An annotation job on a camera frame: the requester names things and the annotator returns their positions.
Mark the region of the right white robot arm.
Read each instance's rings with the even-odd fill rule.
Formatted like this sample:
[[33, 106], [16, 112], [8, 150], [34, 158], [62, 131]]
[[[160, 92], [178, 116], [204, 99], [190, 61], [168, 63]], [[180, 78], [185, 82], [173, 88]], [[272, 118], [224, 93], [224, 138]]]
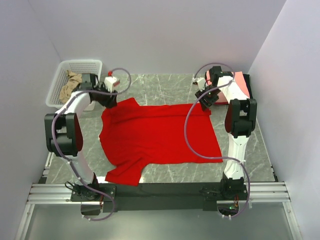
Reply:
[[242, 72], [223, 71], [222, 67], [212, 66], [203, 77], [196, 74], [192, 83], [198, 86], [195, 93], [200, 98], [203, 111], [214, 104], [228, 105], [224, 128], [228, 133], [228, 159], [222, 179], [225, 184], [219, 187], [222, 198], [230, 200], [237, 194], [237, 187], [244, 184], [245, 151], [251, 133], [256, 127], [257, 101], [252, 98], [249, 77]]

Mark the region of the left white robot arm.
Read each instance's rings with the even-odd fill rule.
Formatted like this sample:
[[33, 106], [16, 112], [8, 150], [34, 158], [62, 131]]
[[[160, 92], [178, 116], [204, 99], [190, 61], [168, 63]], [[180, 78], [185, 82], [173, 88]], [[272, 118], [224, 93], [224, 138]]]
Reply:
[[72, 91], [70, 98], [55, 113], [44, 117], [46, 146], [49, 152], [63, 160], [75, 176], [75, 184], [83, 186], [82, 195], [88, 201], [96, 200], [100, 188], [95, 173], [90, 169], [83, 154], [84, 139], [79, 123], [83, 111], [93, 102], [106, 108], [117, 105], [115, 87], [120, 80], [111, 74], [99, 81], [96, 74], [83, 73], [82, 82]]

